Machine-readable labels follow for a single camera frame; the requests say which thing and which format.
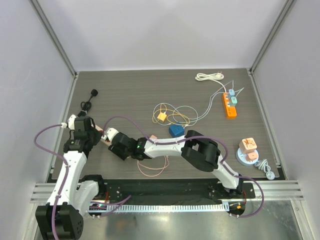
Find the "beige power strip red sockets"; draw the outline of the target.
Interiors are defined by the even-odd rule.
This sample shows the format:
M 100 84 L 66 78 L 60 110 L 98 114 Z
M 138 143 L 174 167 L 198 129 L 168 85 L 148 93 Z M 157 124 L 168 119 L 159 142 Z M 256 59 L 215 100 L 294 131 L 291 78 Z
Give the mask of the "beige power strip red sockets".
M 107 137 L 105 136 L 104 130 L 101 127 L 99 127 L 98 125 L 95 126 L 95 129 L 98 130 L 102 134 L 100 141 L 109 147 L 111 145 L 111 142 L 109 140 L 107 140 Z

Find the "yellow charger plug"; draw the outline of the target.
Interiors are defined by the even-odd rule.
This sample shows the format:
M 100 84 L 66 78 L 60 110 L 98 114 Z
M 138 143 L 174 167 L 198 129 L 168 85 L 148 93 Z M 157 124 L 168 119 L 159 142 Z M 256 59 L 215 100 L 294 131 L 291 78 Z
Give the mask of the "yellow charger plug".
M 165 112 L 160 112 L 156 119 L 159 123 L 164 123 L 167 119 L 167 114 Z

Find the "blue cube adapter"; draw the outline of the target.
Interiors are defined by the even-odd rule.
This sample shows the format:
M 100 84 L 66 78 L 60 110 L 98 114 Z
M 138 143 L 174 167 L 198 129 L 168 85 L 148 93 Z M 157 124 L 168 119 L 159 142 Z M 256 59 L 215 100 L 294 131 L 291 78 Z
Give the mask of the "blue cube adapter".
M 168 128 L 168 132 L 172 138 L 177 138 L 185 134 L 185 128 L 181 125 L 173 124 Z

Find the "round light blue socket base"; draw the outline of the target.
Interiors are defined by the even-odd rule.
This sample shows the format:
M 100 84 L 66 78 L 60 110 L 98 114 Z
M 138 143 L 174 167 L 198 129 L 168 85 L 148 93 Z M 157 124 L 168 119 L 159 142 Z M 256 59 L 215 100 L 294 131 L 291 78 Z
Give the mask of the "round light blue socket base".
M 251 153 L 243 153 L 240 148 L 236 151 L 237 161 L 244 166 L 253 166 L 259 160 L 259 153 L 257 150 Z

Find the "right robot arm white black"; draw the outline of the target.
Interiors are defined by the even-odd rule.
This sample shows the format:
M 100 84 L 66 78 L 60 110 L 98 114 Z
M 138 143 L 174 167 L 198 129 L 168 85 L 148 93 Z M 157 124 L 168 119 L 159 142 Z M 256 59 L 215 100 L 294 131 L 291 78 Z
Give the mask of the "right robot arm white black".
M 110 142 L 109 150 L 122 160 L 138 161 L 157 157 L 182 157 L 199 171 L 212 173 L 221 182 L 226 194 L 237 198 L 244 191 L 239 173 L 225 162 L 228 151 L 222 155 L 218 143 L 197 131 L 189 130 L 186 135 L 175 138 L 130 138 L 114 128 L 105 131 Z

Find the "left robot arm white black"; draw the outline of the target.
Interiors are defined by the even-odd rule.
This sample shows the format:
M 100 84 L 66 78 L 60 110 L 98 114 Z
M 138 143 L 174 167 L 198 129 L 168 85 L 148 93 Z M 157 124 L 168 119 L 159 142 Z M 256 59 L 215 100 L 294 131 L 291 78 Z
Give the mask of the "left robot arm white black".
M 70 129 L 73 137 L 65 142 L 63 155 L 56 154 L 62 160 L 60 173 L 46 203 L 37 207 L 35 217 L 43 239 L 78 240 L 91 201 L 106 195 L 100 175 L 89 175 L 79 182 L 89 153 L 101 140 L 102 132 L 89 116 L 73 115 L 60 127 Z

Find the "teal charger plug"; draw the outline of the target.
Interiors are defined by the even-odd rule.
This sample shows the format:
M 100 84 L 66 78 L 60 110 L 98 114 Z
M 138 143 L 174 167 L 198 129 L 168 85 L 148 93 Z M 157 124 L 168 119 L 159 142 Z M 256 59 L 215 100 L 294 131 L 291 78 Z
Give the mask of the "teal charger plug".
M 233 104 L 233 105 L 236 105 L 237 103 L 238 103 L 238 100 L 237 100 L 237 98 L 235 97 L 235 96 L 233 96 L 233 97 L 231 97 L 231 103 Z

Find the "light blue charger plug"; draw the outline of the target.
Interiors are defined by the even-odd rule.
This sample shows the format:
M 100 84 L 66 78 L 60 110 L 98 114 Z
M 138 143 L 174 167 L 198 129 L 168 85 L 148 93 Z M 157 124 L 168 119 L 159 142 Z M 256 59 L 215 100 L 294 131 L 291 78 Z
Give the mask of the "light blue charger plug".
M 231 97 L 234 97 L 235 96 L 235 91 L 233 89 L 229 89 L 228 90 L 228 96 L 231 98 Z

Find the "small pink charger plug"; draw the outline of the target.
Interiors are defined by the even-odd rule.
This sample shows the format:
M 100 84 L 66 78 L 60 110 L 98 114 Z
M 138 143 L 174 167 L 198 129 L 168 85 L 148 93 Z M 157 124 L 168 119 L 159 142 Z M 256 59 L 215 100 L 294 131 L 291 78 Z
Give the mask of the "small pink charger plug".
M 251 152 L 251 153 L 248 153 L 247 156 L 246 156 L 246 160 L 248 162 L 253 162 L 258 158 L 259 158 L 259 154 L 257 152 L 255 152 L 255 151 Z

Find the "orange power strip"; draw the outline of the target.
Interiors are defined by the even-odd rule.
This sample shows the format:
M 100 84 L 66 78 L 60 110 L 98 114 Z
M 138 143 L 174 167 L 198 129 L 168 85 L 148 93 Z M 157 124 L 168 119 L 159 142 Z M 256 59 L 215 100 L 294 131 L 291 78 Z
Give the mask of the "orange power strip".
M 237 117 L 237 110 L 235 104 L 232 102 L 232 97 L 229 96 L 227 93 L 223 93 L 222 102 L 226 118 L 235 119 Z

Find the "peach cube charger with print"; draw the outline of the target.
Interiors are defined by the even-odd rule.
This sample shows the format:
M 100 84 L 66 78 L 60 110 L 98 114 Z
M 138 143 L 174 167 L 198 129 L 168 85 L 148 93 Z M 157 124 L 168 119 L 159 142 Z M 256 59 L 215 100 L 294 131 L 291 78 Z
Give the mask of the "peach cube charger with print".
M 252 137 L 248 137 L 241 140 L 239 143 L 239 148 L 243 154 L 248 154 L 257 149 L 257 144 Z

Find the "black mounting base plate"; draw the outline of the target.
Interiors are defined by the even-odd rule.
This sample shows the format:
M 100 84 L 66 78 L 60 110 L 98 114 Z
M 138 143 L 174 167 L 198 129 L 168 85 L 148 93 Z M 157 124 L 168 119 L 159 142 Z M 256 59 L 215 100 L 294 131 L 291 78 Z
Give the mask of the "black mounting base plate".
M 216 178 L 105 179 L 105 188 L 93 199 L 116 203 L 131 196 L 127 205 L 186 206 L 220 204 L 222 200 L 254 199 L 253 184 L 242 184 L 242 193 L 226 190 Z

